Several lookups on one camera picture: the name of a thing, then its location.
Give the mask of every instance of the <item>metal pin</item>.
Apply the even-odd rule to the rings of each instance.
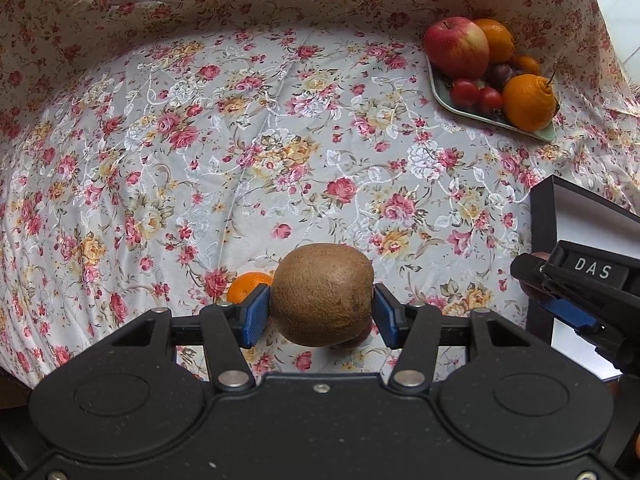
[[[218,382],[229,388],[239,388],[249,382],[249,375],[242,370],[225,370],[218,376]]]
[[[394,375],[394,381],[407,388],[420,386],[426,380],[424,374],[418,370],[400,370]]]
[[[314,384],[314,391],[318,394],[326,394],[331,389],[328,384]]]

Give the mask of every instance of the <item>tray of fruit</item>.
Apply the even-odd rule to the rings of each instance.
[[[455,114],[552,142],[559,109],[553,75],[540,75],[538,62],[514,54],[514,44],[514,34],[495,20],[434,23],[424,34],[431,91]]]

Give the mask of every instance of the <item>purple fruit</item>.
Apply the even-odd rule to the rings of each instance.
[[[513,71],[513,68],[506,63],[500,63],[489,67],[489,70],[486,71],[485,80],[489,86],[502,92],[507,81],[515,75],[516,73]]]

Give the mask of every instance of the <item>cherry tomato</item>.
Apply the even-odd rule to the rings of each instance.
[[[455,79],[449,92],[451,102],[461,108],[469,108],[478,102],[480,91],[471,79]]]
[[[502,96],[495,88],[485,86],[479,92],[478,108],[484,115],[502,110]]]

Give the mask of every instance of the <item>black label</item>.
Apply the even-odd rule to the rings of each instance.
[[[627,267],[596,260],[590,256],[582,256],[577,253],[569,253],[562,264],[562,268],[578,272],[586,278],[594,278],[615,288],[622,288],[629,275]]]

